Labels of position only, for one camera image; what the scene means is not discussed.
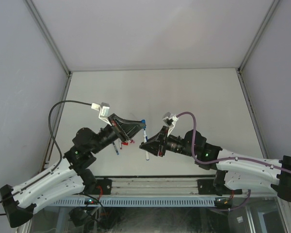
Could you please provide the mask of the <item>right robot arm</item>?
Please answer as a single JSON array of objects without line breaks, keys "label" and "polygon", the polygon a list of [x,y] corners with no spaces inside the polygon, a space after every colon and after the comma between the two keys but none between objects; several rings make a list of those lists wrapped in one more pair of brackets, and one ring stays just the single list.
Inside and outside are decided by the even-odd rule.
[{"label": "right robot arm", "polygon": [[168,134],[168,127],[139,146],[148,153],[163,157],[166,152],[192,157],[205,170],[216,170],[213,186],[220,193],[229,190],[265,190],[291,202],[291,156],[282,159],[254,159],[207,143],[198,131],[188,131],[184,138]]}]

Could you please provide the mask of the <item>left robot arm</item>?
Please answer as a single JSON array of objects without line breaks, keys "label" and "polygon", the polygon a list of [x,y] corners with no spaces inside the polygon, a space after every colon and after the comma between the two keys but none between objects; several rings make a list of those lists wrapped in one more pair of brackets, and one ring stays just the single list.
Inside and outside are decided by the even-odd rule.
[{"label": "left robot arm", "polygon": [[73,138],[73,147],[48,169],[16,186],[0,188],[2,206],[11,228],[28,222],[34,214],[59,199],[78,193],[90,194],[96,178],[89,166],[95,154],[117,139],[127,142],[145,127],[143,121],[126,120],[110,115],[108,124],[95,133],[81,128]]}]

